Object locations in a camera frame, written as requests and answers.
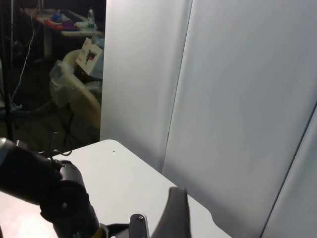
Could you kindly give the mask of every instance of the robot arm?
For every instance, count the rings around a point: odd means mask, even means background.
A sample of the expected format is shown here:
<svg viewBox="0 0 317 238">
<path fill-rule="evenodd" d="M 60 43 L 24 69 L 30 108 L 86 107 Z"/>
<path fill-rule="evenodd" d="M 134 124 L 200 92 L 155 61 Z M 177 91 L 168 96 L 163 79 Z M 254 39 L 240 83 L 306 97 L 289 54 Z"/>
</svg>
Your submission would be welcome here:
<svg viewBox="0 0 317 238">
<path fill-rule="evenodd" d="M 42 217 L 53 224 L 59 238 L 108 238 L 110 231 L 99 223 L 82 175 L 70 161 L 47 159 L 19 141 L 14 144 L 1 138 L 0 191 L 39 205 Z M 129 238 L 144 238 L 131 230 Z M 170 188 L 152 238 L 190 237 L 186 190 Z"/>
</svg>

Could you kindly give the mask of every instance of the bottle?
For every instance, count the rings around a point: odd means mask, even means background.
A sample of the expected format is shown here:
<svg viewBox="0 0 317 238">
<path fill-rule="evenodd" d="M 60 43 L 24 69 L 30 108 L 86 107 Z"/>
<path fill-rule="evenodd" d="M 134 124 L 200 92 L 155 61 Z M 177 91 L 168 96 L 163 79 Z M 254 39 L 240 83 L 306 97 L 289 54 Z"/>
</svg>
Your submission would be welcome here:
<svg viewBox="0 0 317 238">
<path fill-rule="evenodd" d="M 95 13 L 94 9 L 91 7 L 88 11 L 88 27 L 95 28 Z"/>
</svg>

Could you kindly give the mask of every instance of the desk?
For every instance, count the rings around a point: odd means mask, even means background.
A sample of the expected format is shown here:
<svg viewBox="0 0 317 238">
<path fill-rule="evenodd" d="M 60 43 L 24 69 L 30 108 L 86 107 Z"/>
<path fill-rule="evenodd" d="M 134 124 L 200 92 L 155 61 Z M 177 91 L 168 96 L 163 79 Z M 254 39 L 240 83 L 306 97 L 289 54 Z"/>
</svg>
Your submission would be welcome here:
<svg viewBox="0 0 317 238">
<path fill-rule="evenodd" d="M 74 150 L 68 159 L 81 171 L 90 202 L 104 224 L 129 223 L 134 213 L 148 218 L 150 235 L 165 208 L 172 182 L 113 140 Z M 38 206 L 0 192 L 0 225 L 4 238 L 55 238 Z M 210 212 L 188 198 L 193 238 L 229 238 Z"/>
<path fill-rule="evenodd" d="M 24 12 L 27 16 L 32 17 L 44 25 L 44 56 L 50 57 L 52 55 L 52 28 L 50 28 L 48 25 L 44 23 L 45 20 L 49 20 L 51 18 L 51 14 L 44 14 L 44 13 L 38 13 L 33 12 L 34 9 L 32 8 L 26 8 L 26 9 L 20 9 L 22 12 Z M 68 11 L 70 14 L 80 18 L 82 21 L 88 21 L 86 17 L 83 17 L 73 11 Z M 93 29 L 81 29 L 80 31 L 60 31 L 60 33 L 65 37 L 91 37 L 94 34 L 103 34 L 101 31 L 95 31 Z"/>
</svg>

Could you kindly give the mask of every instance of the floor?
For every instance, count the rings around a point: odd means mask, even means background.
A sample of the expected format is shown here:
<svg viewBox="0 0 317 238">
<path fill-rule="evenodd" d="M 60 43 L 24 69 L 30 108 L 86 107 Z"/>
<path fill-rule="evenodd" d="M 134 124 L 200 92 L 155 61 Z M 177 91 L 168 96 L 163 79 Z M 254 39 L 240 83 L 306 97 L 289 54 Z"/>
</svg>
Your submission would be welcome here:
<svg viewBox="0 0 317 238">
<path fill-rule="evenodd" d="M 50 101 L 49 72 L 53 63 L 45 66 L 29 65 L 24 72 L 21 85 L 14 99 L 17 105 L 22 104 L 23 110 L 32 111 Z M 17 85 L 21 69 L 14 71 L 13 85 Z M 69 107 L 58 108 L 55 104 L 47 106 L 45 112 L 35 116 L 18 116 L 14 118 L 14 140 L 21 140 L 28 144 L 32 151 L 68 151 L 99 141 L 99 130 L 90 126 L 79 116 L 75 116 L 71 126 L 71 133 L 64 144 L 64 128 L 67 127 L 71 111 Z M 6 137 L 6 126 L 0 121 L 0 137 Z"/>
</svg>

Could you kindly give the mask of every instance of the cable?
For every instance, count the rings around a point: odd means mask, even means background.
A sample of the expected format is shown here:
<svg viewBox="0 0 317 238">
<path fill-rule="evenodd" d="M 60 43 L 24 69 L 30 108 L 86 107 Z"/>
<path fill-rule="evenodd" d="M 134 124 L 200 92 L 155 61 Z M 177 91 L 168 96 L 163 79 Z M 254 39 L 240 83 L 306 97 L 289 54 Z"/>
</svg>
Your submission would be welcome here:
<svg viewBox="0 0 317 238">
<path fill-rule="evenodd" d="M 28 57 L 29 57 L 29 55 L 30 55 L 31 45 L 32 45 L 32 42 L 33 42 L 33 39 L 34 39 L 34 35 L 35 35 L 35 29 L 34 29 L 34 24 L 33 24 L 33 13 L 38 9 L 38 7 L 39 7 L 39 6 L 37 5 L 37 7 L 36 7 L 35 9 L 33 9 L 33 11 L 31 12 L 31 24 L 32 24 L 32 28 L 33 28 L 33 35 L 32 35 L 32 38 L 31 38 L 31 41 L 30 41 L 30 44 L 29 44 L 28 53 L 27 53 L 27 55 L 26 55 L 26 57 L 25 57 L 24 66 L 23 66 L 22 72 L 21 72 L 21 74 L 20 74 L 19 83 L 18 83 L 18 85 L 16 86 L 16 88 L 15 88 L 15 90 L 14 90 L 14 93 L 12 94 L 12 99 L 11 99 L 12 102 L 13 102 L 14 96 L 15 96 L 15 94 L 16 94 L 16 92 L 17 92 L 17 90 L 18 90 L 18 88 L 19 88 L 19 86 L 20 86 L 20 84 L 21 84 L 23 72 L 24 72 L 24 69 L 25 69 L 25 66 L 26 66 L 26 62 L 27 62 Z"/>
</svg>

